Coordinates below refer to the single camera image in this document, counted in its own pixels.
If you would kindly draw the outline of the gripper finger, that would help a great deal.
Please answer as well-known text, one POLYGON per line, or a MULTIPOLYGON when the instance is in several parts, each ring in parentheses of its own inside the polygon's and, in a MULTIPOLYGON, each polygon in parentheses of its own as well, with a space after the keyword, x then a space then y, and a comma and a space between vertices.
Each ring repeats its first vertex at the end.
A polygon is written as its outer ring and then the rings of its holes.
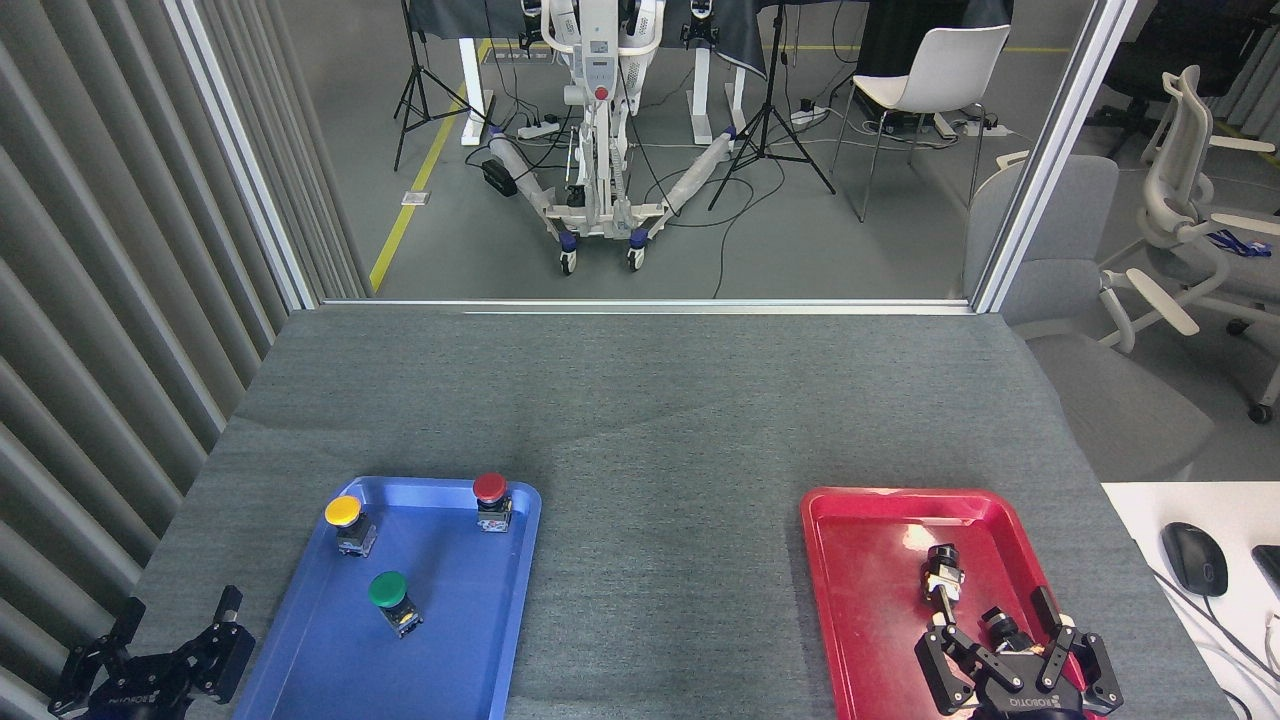
POLYGON ((1080 689, 1085 716, 1106 716, 1124 703, 1123 691, 1115 676, 1103 638, 1083 632, 1059 611, 1059 606, 1046 587, 1030 594, 1041 624, 1050 634, 1042 653, 1042 664, 1036 683, 1052 689, 1069 659, 1075 659, 1085 685, 1080 689))
POLYGON ((140 600, 128 598, 108 633, 78 644, 69 652, 56 689, 47 703, 52 716, 69 716, 74 711, 86 710, 100 673, 106 673, 106 687, 116 684, 125 676, 125 665, 131 659, 128 646, 134 638, 145 610, 140 600))
POLYGON ((916 659, 938 712, 952 716, 972 702, 977 716, 1009 716, 1002 700, 986 696, 984 687, 1011 675, 998 653, 964 635, 956 625, 934 625, 915 644, 916 659))
POLYGON ((205 694, 227 705, 241 683, 256 639, 238 621, 243 594, 225 585, 210 625, 175 652, 179 700, 189 703, 191 694, 205 694))

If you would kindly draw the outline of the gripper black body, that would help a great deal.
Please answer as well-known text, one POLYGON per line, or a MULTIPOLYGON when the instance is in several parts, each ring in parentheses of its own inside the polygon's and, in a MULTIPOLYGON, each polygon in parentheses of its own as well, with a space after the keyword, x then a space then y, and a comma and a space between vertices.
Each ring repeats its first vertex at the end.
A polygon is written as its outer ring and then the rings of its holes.
POLYGON ((978 707, 972 719, 1085 719, 1082 692, 1068 676, 1059 678, 1052 689, 1032 676, 1014 692, 995 675, 979 673, 974 685, 978 707))
POLYGON ((79 719, 184 719, 191 691, 187 664, 131 664, 90 696, 79 719))

